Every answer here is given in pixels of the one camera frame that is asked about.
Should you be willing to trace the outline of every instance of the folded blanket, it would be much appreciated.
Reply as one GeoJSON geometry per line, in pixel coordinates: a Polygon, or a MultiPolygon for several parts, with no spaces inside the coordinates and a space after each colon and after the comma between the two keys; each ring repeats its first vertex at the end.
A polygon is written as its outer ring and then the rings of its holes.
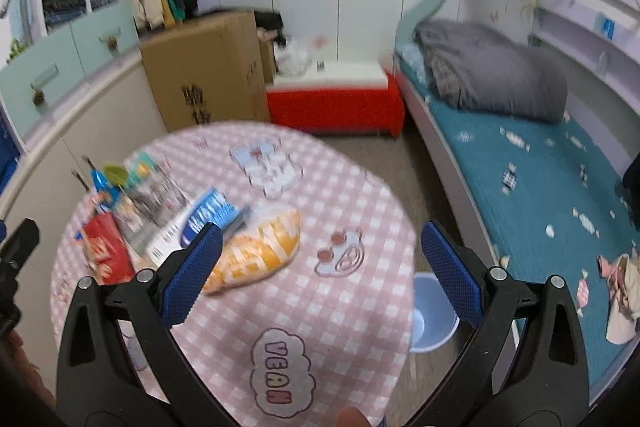
{"type": "Polygon", "coordinates": [[[481,24],[445,20],[418,23],[415,41],[449,105],[549,122],[562,118],[566,73],[547,51],[515,44],[481,24]]]}

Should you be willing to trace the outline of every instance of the blue gripper pad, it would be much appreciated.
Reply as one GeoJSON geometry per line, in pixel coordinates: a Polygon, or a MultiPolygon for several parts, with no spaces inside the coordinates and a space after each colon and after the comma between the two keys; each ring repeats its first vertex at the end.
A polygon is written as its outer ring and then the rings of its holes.
{"type": "Polygon", "coordinates": [[[420,235],[422,253],[458,317],[477,328],[482,321],[482,292],[440,230],[430,221],[420,235]]]}
{"type": "Polygon", "coordinates": [[[191,253],[162,292],[161,318],[165,327],[182,324],[211,270],[222,253],[222,232],[212,226],[204,237],[190,245],[191,253]]]}

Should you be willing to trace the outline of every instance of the cardboard box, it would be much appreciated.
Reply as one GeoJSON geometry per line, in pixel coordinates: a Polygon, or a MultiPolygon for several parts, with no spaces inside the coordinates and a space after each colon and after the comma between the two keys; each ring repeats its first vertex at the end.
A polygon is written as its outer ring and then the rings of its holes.
{"type": "Polygon", "coordinates": [[[271,121],[252,12],[187,22],[140,51],[169,132],[211,121],[271,121]]]}
{"type": "Polygon", "coordinates": [[[267,86],[273,84],[276,74],[276,57],[273,55],[273,42],[260,41],[260,58],[262,59],[262,74],[267,86]]]}

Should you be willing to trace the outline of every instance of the bunk bed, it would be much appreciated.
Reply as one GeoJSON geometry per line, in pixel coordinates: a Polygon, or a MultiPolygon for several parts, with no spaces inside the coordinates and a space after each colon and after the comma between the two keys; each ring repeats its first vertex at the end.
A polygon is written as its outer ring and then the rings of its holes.
{"type": "MultiPolygon", "coordinates": [[[[394,68],[399,88],[465,245],[487,266],[508,266],[517,279],[543,282],[557,273],[574,296],[584,285],[580,280],[588,282],[589,302],[578,314],[593,403],[638,345],[637,335],[624,345],[607,342],[609,295],[596,263],[599,254],[612,260],[631,254],[640,243],[615,190],[631,155],[598,119],[597,110],[584,103],[586,97],[574,92],[557,125],[465,112],[439,100],[414,43],[414,28],[444,1],[421,0],[402,17],[394,68]]],[[[640,12],[637,0],[611,2],[640,12]]],[[[640,115],[640,39],[620,26],[612,34],[603,27],[602,14],[576,0],[536,0],[530,43],[561,52],[611,89],[621,108],[640,115]]],[[[520,327],[514,322],[511,328],[494,371],[494,388],[500,387],[513,358],[520,327]]]]}

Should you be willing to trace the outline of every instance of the knob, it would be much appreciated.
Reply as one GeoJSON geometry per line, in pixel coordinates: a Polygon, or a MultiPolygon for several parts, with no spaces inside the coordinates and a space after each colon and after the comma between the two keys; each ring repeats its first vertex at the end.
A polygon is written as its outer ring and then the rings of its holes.
{"type": "Polygon", "coordinates": [[[114,53],[118,50],[118,39],[116,37],[107,38],[107,48],[111,53],[114,53]]]}
{"type": "Polygon", "coordinates": [[[44,105],[44,92],[39,87],[31,86],[31,90],[33,91],[33,96],[31,100],[33,101],[33,105],[36,107],[42,107],[44,105]]]}

